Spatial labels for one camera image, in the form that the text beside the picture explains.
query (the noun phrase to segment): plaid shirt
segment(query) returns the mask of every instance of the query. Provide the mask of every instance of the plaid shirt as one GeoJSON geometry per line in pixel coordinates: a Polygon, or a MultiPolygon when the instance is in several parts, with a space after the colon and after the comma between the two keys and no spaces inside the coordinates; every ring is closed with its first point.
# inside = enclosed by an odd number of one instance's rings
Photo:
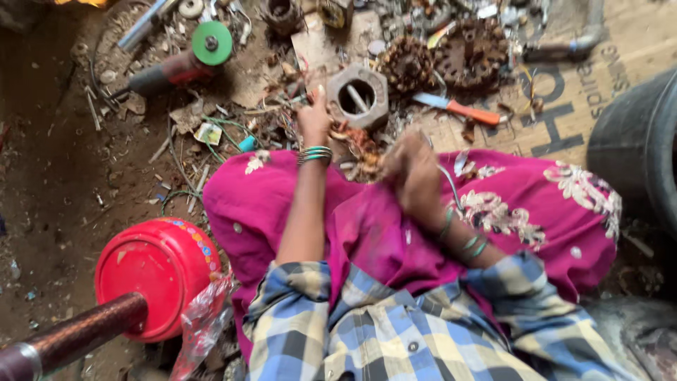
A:
{"type": "Polygon", "coordinates": [[[271,263],[244,318],[249,379],[634,380],[528,252],[417,298],[356,266],[332,311],[329,289],[326,262],[271,263]],[[491,302],[510,339],[465,285],[491,302]]]}

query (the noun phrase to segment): plastic bag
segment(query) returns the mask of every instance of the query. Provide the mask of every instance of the plastic bag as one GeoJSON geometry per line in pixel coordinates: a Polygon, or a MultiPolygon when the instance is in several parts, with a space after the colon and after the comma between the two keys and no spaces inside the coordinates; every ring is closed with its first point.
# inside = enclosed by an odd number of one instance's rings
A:
{"type": "Polygon", "coordinates": [[[170,381],[184,381],[202,363],[216,345],[223,327],[233,319],[228,302],[234,291],[232,272],[209,283],[181,313],[183,344],[174,364],[170,381]]]}

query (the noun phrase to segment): angle grinder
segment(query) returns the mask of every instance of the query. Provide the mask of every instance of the angle grinder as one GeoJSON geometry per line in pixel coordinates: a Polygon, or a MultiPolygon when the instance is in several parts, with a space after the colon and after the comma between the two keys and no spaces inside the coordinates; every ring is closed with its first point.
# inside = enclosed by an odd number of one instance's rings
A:
{"type": "Polygon", "coordinates": [[[113,93],[115,99],[128,92],[150,97],[167,92],[197,79],[219,74],[232,52],[233,38],[228,28],[218,21],[203,22],[193,33],[192,48],[163,63],[145,68],[129,78],[129,84],[113,93]]]}

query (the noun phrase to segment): dirt floor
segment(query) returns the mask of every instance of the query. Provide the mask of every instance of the dirt floor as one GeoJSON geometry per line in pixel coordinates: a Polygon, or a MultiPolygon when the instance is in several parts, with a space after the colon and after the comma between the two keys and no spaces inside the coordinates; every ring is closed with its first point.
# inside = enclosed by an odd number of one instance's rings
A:
{"type": "MultiPolygon", "coordinates": [[[[244,4],[247,10],[256,5],[244,4]]],[[[166,96],[149,101],[143,121],[107,119],[103,131],[95,131],[83,91],[87,74],[70,51],[78,38],[91,43],[103,16],[100,9],[71,4],[53,9],[27,36],[0,29],[0,121],[12,126],[0,155],[0,214],[8,232],[0,238],[0,346],[32,334],[31,321],[45,329],[94,306],[93,274],[101,250],[124,228],[158,217],[160,204],[148,203],[158,192],[156,174],[177,175],[168,153],[148,164],[167,137],[166,96]],[[21,270],[18,279],[10,271],[12,260],[21,270]],[[29,292],[35,299],[29,300],[29,292]]],[[[252,19],[247,49],[228,65],[244,73],[260,71],[260,81],[267,81],[276,74],[264,63],[271,54],[265,25],[252,19]]],[[[217,81],[210,88],[226,96],[242,84],[241,78],[231,80],[235,84],[217,81]]],[[[175,101],[188,98],[182,92],[175,101]]],[[[193,152],[192,144],[191,137],[177,139],[182,160],[218,167],[208,152],[193,152]]],[[[184,202],[170,204],[169,210],[194,222],[202,219],[199,212],[189,215],[184,202]]],[[[591,298],[669,296],[675,280],[666,279],[661,268],[671,265],[674,243],[631,218],[627,225],[655,249],[655,257],[621,239],[619,260],[591,298]]],[[[117,338],[92,355],[85,379],[115,380],[120,368],[143,357],[144,348],[117,338]]]]}

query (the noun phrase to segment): metal screw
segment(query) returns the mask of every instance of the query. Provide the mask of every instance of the metal screw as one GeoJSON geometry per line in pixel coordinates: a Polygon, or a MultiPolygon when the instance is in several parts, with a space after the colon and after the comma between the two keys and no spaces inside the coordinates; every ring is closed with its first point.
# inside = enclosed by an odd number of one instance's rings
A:
{"type": "Polygon", "coordinates": [[[204,39],[204,47],[210,52],[213,52],[219,47],[219,40],[217,40],[215,36],[207,36],[204,39]]]}

